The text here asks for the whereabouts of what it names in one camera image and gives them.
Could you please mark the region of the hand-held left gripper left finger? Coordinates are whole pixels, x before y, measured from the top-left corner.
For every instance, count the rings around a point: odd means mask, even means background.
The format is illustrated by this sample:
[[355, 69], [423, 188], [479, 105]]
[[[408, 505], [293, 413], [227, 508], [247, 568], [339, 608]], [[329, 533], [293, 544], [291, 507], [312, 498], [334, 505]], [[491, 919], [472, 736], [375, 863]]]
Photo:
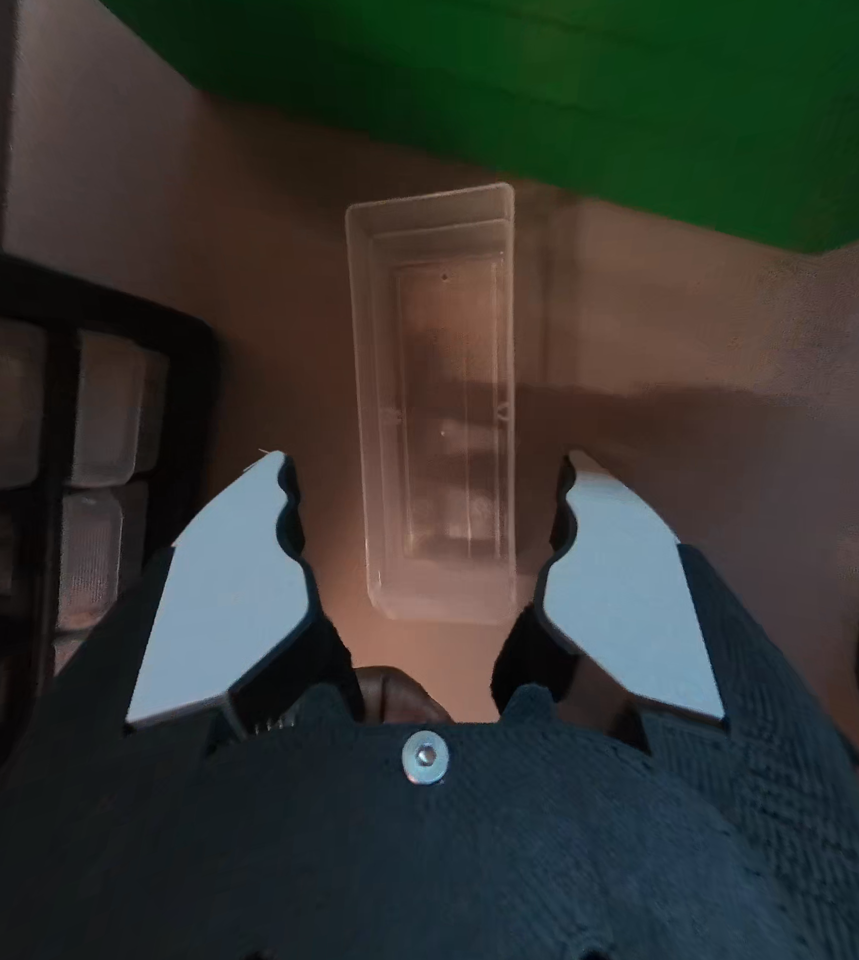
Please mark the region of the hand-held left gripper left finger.
[[264, 452], [172, 545], [125, 721], [217, 709], [232, 729], [286, 716], [320, 671], [292, 458]]

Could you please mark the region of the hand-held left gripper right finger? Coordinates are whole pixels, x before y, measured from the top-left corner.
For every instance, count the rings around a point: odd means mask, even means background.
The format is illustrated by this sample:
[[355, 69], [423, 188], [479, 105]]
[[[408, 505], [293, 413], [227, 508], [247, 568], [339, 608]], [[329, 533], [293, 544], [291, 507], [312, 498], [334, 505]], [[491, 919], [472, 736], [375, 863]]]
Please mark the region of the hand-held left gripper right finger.
[[564, 458], [536, 618], [634, 706], [723, 725], [726, 711], [675, 531], [582, 450]]

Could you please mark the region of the black drawer cabinet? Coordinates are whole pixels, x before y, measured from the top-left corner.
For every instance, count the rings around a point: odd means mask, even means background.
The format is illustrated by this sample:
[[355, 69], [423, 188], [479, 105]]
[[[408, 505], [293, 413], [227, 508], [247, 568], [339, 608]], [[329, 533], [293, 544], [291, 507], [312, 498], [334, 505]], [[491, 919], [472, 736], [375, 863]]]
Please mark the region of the black drawer cabinet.
[[0, 493], [22, 534], [16, 570], [28, 585], [28, 615], [0, 615], [0, 663], [11, 668], [5, 727], [24, 726], [52, 679], [56, 634], [58, 524], [69, 490], [76, 433], [78, 332], [117, 334], [169, 362], [159, 462], [149, 473], [147, 546], [167, 546], [200, 509], [220, 392], [218, 337], [202, 319], [148, 299], [52, 270], [0, 251], [0, 318], [43, 332], [39, 474]]

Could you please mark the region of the clear plastic drawer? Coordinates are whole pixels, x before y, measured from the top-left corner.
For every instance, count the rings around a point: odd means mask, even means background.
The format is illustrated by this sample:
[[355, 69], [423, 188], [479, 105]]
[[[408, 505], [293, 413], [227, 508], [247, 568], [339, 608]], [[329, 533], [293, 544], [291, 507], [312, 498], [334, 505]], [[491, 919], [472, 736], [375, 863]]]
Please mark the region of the clear plastic drawer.
[[515, 192], [345, 215], [367, 590], [394, 619], [517, 609]]

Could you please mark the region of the row of translucent cabinet drawers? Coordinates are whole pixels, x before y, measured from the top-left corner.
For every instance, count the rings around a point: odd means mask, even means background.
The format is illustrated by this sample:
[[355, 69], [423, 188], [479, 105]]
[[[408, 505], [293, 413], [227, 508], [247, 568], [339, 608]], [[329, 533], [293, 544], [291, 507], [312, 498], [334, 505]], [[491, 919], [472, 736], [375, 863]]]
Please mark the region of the row of translucent cabinet drawers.
[[[56, 632], [96, 626], [144, 564], [148, 483], [157, 464], [169, 360], [82, 331], [71, 468], [63, 495]], [[45, 338], [0, 318], [0, 493], [39, 478]], [[0, 516], [0, 595], [15, 592], [15, 521]]]

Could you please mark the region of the green plastic bin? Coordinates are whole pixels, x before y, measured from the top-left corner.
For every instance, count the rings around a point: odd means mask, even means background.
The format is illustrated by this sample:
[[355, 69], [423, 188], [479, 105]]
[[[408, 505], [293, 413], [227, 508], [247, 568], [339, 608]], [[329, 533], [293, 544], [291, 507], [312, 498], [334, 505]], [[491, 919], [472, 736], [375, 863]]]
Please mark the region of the green plastic bin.
[[801, 253], [859, 241], [859, 1], [109, 1], [196, 89]]

